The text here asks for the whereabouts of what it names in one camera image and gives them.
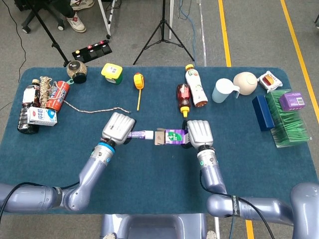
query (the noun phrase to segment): blue box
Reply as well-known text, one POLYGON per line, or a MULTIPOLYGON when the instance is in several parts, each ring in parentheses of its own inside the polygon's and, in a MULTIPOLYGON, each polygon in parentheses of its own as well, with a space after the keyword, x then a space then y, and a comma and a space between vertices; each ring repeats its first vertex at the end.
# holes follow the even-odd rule
POLYGON ((261 131, 268 131, 275 127, 273 118, 265 96, 256 96, 253 100, 255 114, 261 131))

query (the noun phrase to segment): yellow floor line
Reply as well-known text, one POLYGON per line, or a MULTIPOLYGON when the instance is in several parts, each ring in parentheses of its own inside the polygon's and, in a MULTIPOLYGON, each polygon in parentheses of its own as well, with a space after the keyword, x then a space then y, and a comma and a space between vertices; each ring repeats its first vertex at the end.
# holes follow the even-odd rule
POLYGON ((246 220, 247 239, 254 239, 253 222, 246 220))
POLYGON ((218 0, 218 5, 219 5, 221 32, 223 34, 223 41, 224 41, 226 66, 227 67, 231 67, 230 53, 229 53, 229 46, 228 46, 228 37, 227 37, 227 30, 226 30, 226 21, 225 21, 225 15, 224 15, 223 0, 218 0))
MULTIPOLYGON (((218 0, 218 5, 219 5, 219 16, 220 16, 220 23, 221 23, 221 31, 222 31, 222 34, 223 34, 226 66, 227 67, 231 67, 231 60, 230 60, 230 52, 229 52, 229 46, 228 46, 228 37, 227 37, 227 29, 226 29, 226 21, 225 21, 223 0, 218 0)), ((248 239, 254 239, 254 230, 253 230, 253 222, 252 221, 246 220, 246 230, 247 230, 247 238, 248 239)))
POLYGON ((295 46, 295 50, 296 50, 296 53, 297 53, 297 56, 298 56, 300 67, 301 67, 301 70, 302 70, 303 75, 304 75, 304 79, 305 79, 306 86, 307 86, 307 89, 308 89, 308 92, 309 92, 309 95, 310 95, 311 102, 312 102, 314 110, 315 110, 317 121, 319 123, 319 107, 318 107, 318 103, 317 103, 317 100, 316 100, 316 97, 315 97, 313 86, 311 85, 311 82, 310 82, 310 78, 309 78, 308 71, 307 71, 307 68, 306 68, 306 65, 305 65, 305 62, 304 62, 304 58, 303 58, 303 55, 301 53, 301 50, 300 50, 300 47, 299 47, 299 44, 298 44, 298 41, 297 41, 297 37, 296 37, 295 31, 294 31, 293 24, 292 24, 292 22, 290 20, 290 16, 289 16, 289 13, 288 13, 288 10, 287 10, 287 6, 286 6, 286 3, 285 3, 285 0, 280 0, 280 2, 281 2, 281 5, 283 7, 283 11, 284 11, 284 14, 285 14, 285 17, 286 17, 286 21, 287 21, 287 24, 288 24, 290 35, 291 35, 291 38, 293 39, 293 42, 294 42, 294 46, 295 46))

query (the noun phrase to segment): sneaker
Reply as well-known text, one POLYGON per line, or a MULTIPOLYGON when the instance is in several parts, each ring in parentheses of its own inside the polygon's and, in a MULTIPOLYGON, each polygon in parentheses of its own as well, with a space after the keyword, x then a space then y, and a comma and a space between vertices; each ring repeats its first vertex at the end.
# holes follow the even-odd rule
POLYGON ((71 0, 70 6, 75 11, 90 8, 94 5, 94 0, 71 0))
POLYGON ((66 18, 66 19, 70 23, 73 30, 75 30, 76 32, 83 33, 86 31, 86 27, 83 24, 83 22, 80 20, 80 18, 78 17, 77 13, 75 13, 74 17, 66 18))

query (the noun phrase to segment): white bottle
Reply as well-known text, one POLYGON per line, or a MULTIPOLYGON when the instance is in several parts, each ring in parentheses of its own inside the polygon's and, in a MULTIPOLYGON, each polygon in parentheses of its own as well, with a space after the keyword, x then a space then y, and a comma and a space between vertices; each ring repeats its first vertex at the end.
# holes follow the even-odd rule
POLYGON ((186 69, 186 81, 189 84, 190 91, 193 97, 193 102, 196 107, 202 107, 207 104, 208 99, 201 86, 200 77, 198 71, 194 69, 192 64, 189 64, 185 67, 186 69))

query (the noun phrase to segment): gray carpet floor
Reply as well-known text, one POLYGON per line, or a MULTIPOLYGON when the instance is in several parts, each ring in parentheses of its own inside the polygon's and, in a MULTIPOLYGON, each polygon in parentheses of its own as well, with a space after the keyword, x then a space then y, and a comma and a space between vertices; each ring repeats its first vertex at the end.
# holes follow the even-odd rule
MULTIPOLYGON (((38 21, 35 19, 29 25, 30 34, 24 34, 19 25, 24 21, 28 12, 20 12, 13 1, 5 1, 18 23, 18 31, 26 49, 27 62, 22 67, 21 72, 34 66, 62 66, 62 58, 55 49, 51 48, 51 41, 38 21)), ((183 9, 186 12, 189 3, 190 0, 184 0, 183 9)), ((173 28, 189 51, 192 52, 193 31, 191 24, 178 17, 178 5, 179 2, 175 1, 173 28)), ((169 9, 169 1, 167 1, 166 6, 169 9)), ((225 66, 218 1, 203 0, 202 6, 207 65, 225 66)), ((316 58, 319 55, 319 30, 315 28, 314 19, 319 12, 319 2, 316 0, 287 0, 287 7, 318 101, 319 68, 316 58)), ((312 136, 309 147, 318 171, 318 121, 280 0, 224 0, 224 11, 232 65, 280 67, 287 72, 293 88, 303 93, 308 106, 302 110, 302 116, 312 136)), ((78 13, 87 27, 87 32, 84 34, 74 32, 68 23, 65 23, 64 31, 59 31, 56 28, 57 23, 49 14, 45 11, 41 11, 40 14, 69 59, 72 59, 72 51, 106 38, 104 23, 97 3, 94 7, 78 13)), ((15 32, 15 25, 1 1, 0 15, 0 29, 2 29, 0 34, 0 107, 2 107, 12 101, 15 95, 18 84, 18 68, 23 62, 23 51, 15 32)), ((190 17, 195 24, 197 63, 202 66, 200 15, 195 0, 192 1, 190 17)), ((112 41, 110 46, 113 53, 89 62, 87 65, 103 66, 106 62, 132 65, 160 18, 160 0, 123 0, 121 8, 115 10, 111 26, 112 41)), ((154 39, 159 39, 159 34, 158 32, 154 39)), ((138 65, 142 66, 184 66, 189 63, 190 58, 183 49, 165 43, 145 51, 137 62, 138 65)), ((3 136, 9 112, 10 105, 0 111, 0 138, 3 136)), ((207 218, 209 229, 213 229, 212 217, 207 216, 207 218)), ((100 223, 101 215, 6 215, 0 226, 0 239, 93 239, 99 236, 100 223)), ((228 238, 230 224, 230 218, 220 220, 222 239, 228 238)), ((253 225, 256 239, 270 238, 262 223, 254 222, 253 225)), ((271 224, 271 228, 277 239, 290 239, 292 237, 291 227, 271 224)), ((247 238, 244 220, 236 219, 233 238, 247 238)))

